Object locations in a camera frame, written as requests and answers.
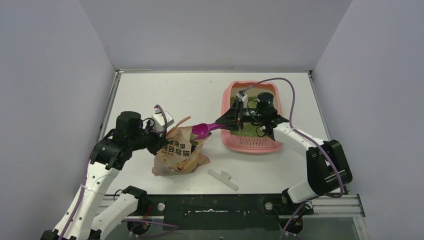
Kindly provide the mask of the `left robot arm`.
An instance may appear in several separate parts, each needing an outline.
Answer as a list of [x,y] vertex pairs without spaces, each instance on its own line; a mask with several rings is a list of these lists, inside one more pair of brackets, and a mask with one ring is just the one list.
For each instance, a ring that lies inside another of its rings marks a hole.
[[84,167],[80,189],[68,210],[52,230],[43,232],[41,239],[104,240],[128,215],[146,213],[149,209],[147,192],[131,185],[102,213],[98,210],[133,152],[147,149],[156,155],[168,143],[165,136],[173,123],[173,117],[159,105],[155,106],[146,127],[138,112],[121,112],[115,128],[94,146]]

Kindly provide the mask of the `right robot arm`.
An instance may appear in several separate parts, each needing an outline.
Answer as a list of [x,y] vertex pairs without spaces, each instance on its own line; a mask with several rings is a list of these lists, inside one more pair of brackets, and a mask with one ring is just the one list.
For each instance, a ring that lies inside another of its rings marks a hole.
[[281,207],[286,213],[295,213],[302,202],[313,198],[335,196],[334,190],[344,194],[344,186],[353,180],[353,175],[339,141],[316,138],[294,128],[274,107],[272,93],[259,93],[255,108],[250,108],[248,101],[244,91],[239,91],[234,103],[215,123],[229,131],[241,131],[244,124],[250,123],[305,159],[306,179],[282,192]]

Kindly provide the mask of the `purple litter scoop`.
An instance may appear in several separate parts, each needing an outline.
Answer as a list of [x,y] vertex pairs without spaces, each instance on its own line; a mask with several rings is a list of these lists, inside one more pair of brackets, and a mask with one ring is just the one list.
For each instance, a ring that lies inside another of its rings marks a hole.
[[191,140],[199,140],[204,139],[209,136],[209,134],[218,129],[222,129],[225,127],[225,124],[217,124],[217,123],[200,123],[193,125],[191,128]]

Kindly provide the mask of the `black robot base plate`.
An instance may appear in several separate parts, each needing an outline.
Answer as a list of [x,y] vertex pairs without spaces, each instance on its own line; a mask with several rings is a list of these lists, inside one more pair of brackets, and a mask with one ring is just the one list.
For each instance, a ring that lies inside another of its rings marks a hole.
[[277,231],[298,207],[280,193],[148,194],[130,216],[158,217],[180,230]]

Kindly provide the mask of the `beige cat litter bag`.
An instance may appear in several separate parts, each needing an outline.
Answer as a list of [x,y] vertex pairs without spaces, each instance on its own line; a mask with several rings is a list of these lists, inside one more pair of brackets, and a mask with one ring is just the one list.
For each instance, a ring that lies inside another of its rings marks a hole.
[[160,149],[153,160],[152,173],[155,176],[190,174],[211,162],[202,153],[207,138],[192,139],[192,127],[182,126],[190,118],[181,119],[167,132],[165,139],[169,143]]

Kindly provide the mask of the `white bag clip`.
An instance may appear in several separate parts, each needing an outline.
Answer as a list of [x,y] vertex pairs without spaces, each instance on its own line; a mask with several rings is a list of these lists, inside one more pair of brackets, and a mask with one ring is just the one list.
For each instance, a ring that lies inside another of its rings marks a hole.
[[233,183],[231,181],[231,175],[226,172],[226,171],[221,171],[220,173],[209,169],[207,171],[207,173],[212,176],[213,178],[215,178],[216,180],[220,181],[221,183],[223,183],[224,185],[228,186],[229,188],[231,188],[234,191],[238,191],[239,186],[236,185],[235,183]]

